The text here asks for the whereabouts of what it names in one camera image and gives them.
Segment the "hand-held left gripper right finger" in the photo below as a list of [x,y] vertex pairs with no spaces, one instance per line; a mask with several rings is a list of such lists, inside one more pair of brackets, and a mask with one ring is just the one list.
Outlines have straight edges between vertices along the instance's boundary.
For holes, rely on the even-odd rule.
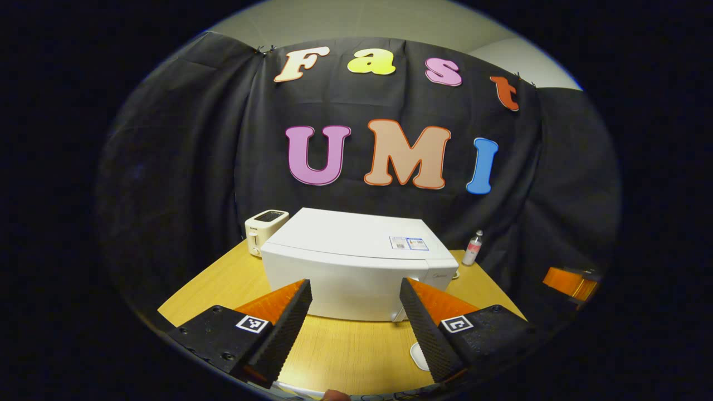
[[489,378],[538,340],[537,327],[502,305],[478,308],[410,277],[399,298],[436,383]]

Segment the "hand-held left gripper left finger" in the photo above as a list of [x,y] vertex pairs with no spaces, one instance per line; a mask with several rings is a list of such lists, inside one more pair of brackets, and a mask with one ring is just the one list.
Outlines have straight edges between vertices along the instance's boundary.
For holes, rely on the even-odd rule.
[[301,279],[237,308],[211,306],[168,336],[217,370],[268,389],[281,373],[311,302],[310,280]]

